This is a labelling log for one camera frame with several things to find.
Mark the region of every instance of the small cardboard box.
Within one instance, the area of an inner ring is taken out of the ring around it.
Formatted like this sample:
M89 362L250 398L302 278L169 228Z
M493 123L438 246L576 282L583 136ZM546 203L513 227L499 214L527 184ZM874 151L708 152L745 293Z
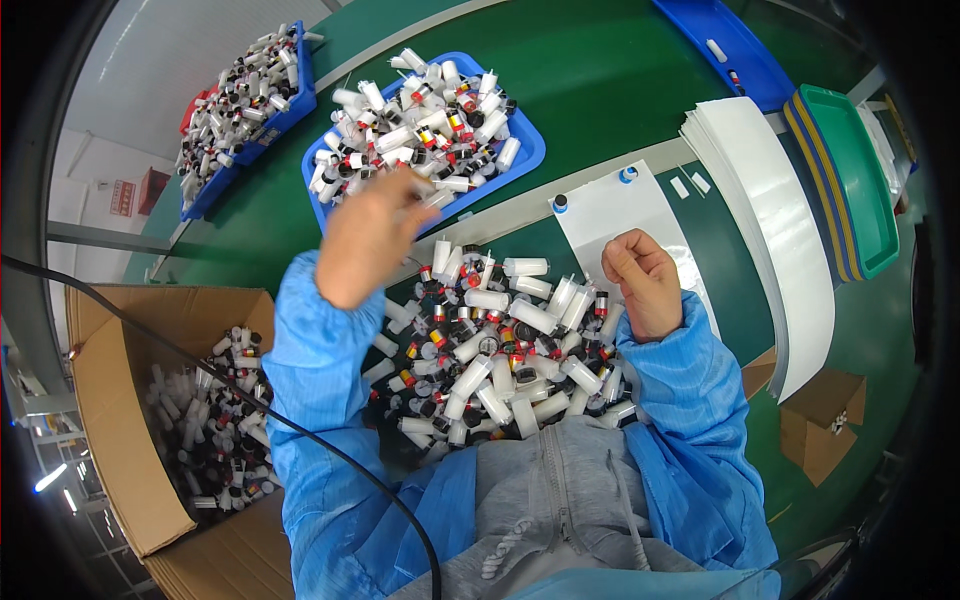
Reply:
M866 401L866 377L821 369L780 405L780 452L819 486L856 442L849 427L835 435L830 424L846 410L848 423L862 425Z
M135 319L198 357L243 324L274 341L274 302L263 290L100 285L97 291ZM293 598L290 545L277 491L197 534L157 455L142 395L155 362L173 355L106 309L67 289L77 404L97 474L127 542L168 598Z

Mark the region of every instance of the blue sleeve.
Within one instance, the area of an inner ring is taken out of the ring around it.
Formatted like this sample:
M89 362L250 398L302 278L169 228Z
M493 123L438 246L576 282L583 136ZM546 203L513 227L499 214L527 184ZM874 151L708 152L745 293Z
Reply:
M376 432L360 420L370 393L360 367L383 322L383 290L355 310L334 308L314 283L317 256L297 256L280 283L274 348L263 357L275 392L272 408L388 481ZM389 500L345 461L286 425L268 419L267 432L285 488L283 526L297 594L386 595L354 553L384 517Z
M682 302L684 325L661 342L638 344L624 314L617 349L639 375L639 405L657 431L734 468L762 506L763 483L745 455L749 405L739 366L710 330L700 298L684 291Z

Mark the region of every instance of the blue anti-static coat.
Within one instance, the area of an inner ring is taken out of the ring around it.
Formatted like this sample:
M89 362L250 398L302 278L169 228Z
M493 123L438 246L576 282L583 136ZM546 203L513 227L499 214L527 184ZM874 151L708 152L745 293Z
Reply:
M356 310L323 300L317 251L297 256L276 299L274 349L263 358L273 408L386 480L376 432L360 421L370 386L360 366L383 324L384 294ZM638 344L624 315L617 348L639 373L652 425L625 428L654 535L707 569L763 568L777 559L764 521L763 485L747 463L748 405L731 352L710 332L704 306L684 292L684 327ZM273 419L274 468L286 489L283 526L302 597L381 598L428 570L420 539L384 494L346 462ZM448 455L395 485L441 562L470 547L476 451Z

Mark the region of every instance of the right hand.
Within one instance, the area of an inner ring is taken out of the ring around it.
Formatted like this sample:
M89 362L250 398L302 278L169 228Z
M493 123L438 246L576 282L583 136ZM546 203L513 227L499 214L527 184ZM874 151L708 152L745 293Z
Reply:
M631 229L607 242L601 264L620 286L639 343L658 342L684 324L677 265L645 231Z
M410 169L399 169L377 177L333 211L315 275L326 301L353 310L399 266L420 227L440 216L440 210L417 202L415 191L423 183Z

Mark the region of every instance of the white wall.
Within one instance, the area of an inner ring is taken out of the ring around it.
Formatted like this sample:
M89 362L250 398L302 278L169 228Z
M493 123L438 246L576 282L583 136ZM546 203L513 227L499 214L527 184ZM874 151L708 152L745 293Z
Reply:
M76 163L68 173L74 158ZM143 176L151 167L171 173L173 166L173 161L167 158L64 129L60 132L54 159L47 219L139 233L147 222L146 216L136 213L136 196L140 193ZM110 214L110 200L116 180L130 181L136 185L131 217ZM104 189L98 189L98 181L107 183ZM47 243L47 264L51 269L89 282L119 281L127 269L130 254L106 248ZM61 284L50 283L50 298L60 347L66 350L66 312Z
M302 19L309 29L328 15L320 0L120 0L86 59L65 125L172 159L187 105L254 40L280 23Z

